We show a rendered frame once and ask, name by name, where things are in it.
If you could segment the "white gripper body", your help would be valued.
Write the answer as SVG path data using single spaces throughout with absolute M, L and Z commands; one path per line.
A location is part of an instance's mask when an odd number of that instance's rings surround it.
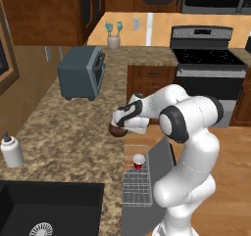
M 149 125 L 149 118 L 133 117 L 125 120 L 125 129 L 138 134 L 145 134 Z

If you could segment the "brown bowl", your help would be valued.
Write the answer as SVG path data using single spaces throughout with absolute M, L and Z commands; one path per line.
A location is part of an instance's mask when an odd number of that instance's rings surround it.
M 115 125 L 109 124 L 108 130 L 111 135 L 114 137 L 124 137 L 127 135 L 127 130 L 121 127 L 117 127 Z

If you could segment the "red cup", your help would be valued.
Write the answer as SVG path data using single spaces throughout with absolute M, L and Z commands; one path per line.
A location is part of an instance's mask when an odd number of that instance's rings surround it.
M 145 157 L 143 155 L 136 154 L 133 156 L 133 165 L 135 169 L 142 169 L 144 163 L 145 163 Z

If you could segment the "grey dishwasher door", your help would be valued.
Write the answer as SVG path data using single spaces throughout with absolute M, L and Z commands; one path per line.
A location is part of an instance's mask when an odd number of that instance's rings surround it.
M 176 165 L 173 146 L 164 137 L 152 149 L 148 147 L 150 179 L 152 186 Z M 149 208 L 128 208 L 122 210 L 122 236 L 146 236 L 163 219 L 165 210 L 153 199 Z

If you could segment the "brown wooden base cupboards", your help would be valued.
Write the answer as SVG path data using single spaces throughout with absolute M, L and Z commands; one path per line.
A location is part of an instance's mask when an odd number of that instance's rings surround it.
M 128 66 L 126 99 L 133 93 L 148 96 L 164 86 L 172 84 L 176 77 L 175 66 Z

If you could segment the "grey-blue toaster oven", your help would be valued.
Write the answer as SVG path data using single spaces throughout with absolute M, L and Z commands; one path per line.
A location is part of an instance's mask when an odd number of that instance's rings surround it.
M 105 53 L 99 46 L 73 47 L 57 66 L 62 96 L 87 98 L 94 101 L 98 96 L 104 71 Z

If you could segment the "beige utensil pot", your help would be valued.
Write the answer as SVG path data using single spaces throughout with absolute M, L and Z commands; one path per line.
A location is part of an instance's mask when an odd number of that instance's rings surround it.
M 117 50 L 120 48 L 121 39 L 117 35 L 111 35 L 107 37 L 108 48 Z

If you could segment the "steel and black range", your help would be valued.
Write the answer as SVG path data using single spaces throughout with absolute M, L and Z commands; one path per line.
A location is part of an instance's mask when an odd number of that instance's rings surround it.
M 224 107 L 217 128 L 228 128 L 247 65 L 228 50 L 233 28 L 216 25 L 172 27 L 170 48 L 177 60 L 175 83 L 190 96 L 217 98 Z

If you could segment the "teal spatula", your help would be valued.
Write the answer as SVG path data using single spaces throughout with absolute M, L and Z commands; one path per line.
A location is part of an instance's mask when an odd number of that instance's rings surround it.
M 113 24 L 110 24 L 106 21 L 105 23 L 105 28 L 108 32 L 108 36 L 111 36 L 112 35 L 112 31 L 113 31 Z

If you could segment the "brown wooden cupboard beside range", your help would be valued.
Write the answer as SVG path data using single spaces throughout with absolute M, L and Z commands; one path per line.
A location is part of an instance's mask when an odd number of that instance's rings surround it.
M 251 80 L 243 81 L 229 125 L 251 126 Z

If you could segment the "black sink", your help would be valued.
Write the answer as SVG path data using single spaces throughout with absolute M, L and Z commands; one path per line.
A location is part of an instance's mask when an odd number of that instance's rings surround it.
M 28 236 L 38 223 L 52 236 L 99 236 L 104 183 L 0 180 L 0 236 Z

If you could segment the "white soap dispenser bottle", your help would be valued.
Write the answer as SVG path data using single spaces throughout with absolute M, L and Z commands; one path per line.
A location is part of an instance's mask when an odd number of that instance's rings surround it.
M 15 137 L 10 136 L 7 131 L 3 133 L 1 152 L 7 167 L 18 167 L 25 160 L 20 142 Z

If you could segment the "black countertop appliance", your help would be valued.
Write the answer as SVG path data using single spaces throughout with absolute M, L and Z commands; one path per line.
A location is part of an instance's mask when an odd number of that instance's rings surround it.
M 251 30 L 249 32 L 249 36 L 247 38 L 247 42 L 246 42 L 246 45 L 245 45 L 245 50 L 251 54 Z

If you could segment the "wooden framed window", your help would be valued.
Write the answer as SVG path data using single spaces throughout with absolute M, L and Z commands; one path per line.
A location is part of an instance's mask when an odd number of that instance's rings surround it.
M 7 91 L 20 77 L 18 64 L 15 58 L 13 42 L 0 0 L 0 96 Z

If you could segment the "brown wooden wall cupboards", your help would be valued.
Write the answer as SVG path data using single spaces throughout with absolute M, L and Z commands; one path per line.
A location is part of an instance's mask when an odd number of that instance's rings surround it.
M 178 13 L 182 0 L 1 0 L 16 45 L 83 45 L 107 12 Z

